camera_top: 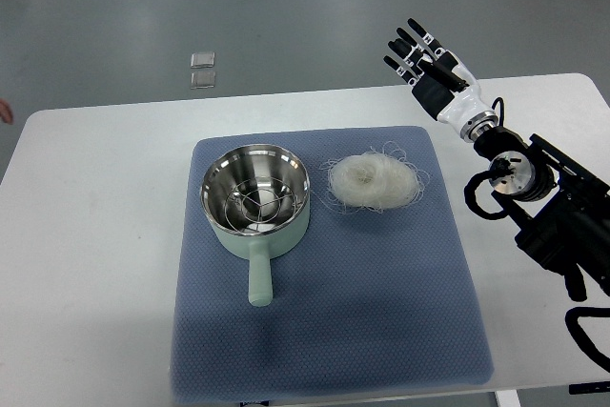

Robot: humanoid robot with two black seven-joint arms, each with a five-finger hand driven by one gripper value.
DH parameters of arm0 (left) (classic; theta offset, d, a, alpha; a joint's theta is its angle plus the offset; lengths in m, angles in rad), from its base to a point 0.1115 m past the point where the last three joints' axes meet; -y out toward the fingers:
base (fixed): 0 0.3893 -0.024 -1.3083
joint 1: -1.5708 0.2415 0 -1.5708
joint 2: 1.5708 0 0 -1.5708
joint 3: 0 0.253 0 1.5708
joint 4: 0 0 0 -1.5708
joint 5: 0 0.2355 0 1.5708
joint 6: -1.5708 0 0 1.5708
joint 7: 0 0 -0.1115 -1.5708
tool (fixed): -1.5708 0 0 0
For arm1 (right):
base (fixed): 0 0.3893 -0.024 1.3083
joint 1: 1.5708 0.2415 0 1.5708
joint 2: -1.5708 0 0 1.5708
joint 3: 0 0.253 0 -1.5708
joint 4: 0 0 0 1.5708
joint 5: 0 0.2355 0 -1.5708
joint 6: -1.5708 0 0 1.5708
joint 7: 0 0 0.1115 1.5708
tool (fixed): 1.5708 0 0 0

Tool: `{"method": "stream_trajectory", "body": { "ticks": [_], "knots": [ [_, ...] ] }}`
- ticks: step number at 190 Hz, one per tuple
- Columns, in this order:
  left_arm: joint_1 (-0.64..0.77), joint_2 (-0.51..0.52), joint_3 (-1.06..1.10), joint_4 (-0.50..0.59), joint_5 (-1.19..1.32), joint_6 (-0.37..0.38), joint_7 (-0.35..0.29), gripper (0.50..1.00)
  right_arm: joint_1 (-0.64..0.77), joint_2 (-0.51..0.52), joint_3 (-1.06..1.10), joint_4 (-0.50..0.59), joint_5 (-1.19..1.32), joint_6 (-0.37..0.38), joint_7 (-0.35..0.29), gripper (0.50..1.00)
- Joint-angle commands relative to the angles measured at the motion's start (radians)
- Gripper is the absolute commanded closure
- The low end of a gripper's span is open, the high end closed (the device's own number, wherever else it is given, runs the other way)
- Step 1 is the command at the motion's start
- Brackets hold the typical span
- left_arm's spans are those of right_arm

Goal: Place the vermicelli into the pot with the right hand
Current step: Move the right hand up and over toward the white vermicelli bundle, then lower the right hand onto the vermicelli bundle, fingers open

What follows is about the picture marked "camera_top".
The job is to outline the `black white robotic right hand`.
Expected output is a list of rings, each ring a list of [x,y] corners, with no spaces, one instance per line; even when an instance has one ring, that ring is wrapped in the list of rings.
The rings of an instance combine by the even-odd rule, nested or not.
[[[388,42],[388,67],[410,88],[434,120],[452,127],[466,142],[499,125],[499,116],[482,99],[479,82],[462,61],[413,18]]]

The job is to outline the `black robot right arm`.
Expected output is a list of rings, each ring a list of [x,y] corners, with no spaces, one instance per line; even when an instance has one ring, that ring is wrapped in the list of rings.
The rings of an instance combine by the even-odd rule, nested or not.
[[[489,167],[469,180],[465,203],[486,220],[511,218],[518,226],[518,248],[563,277],[577,304],[565,314],[567,331],[586,356],[607,370],[609,357],[580,320],[609,316],[608,309],[584,303],[587,276],[609,291],[609,186],[539,135],[524,142],[503,122],[504,101],[497,98],[491,119],[472,136],[476,153],[488,159]]]

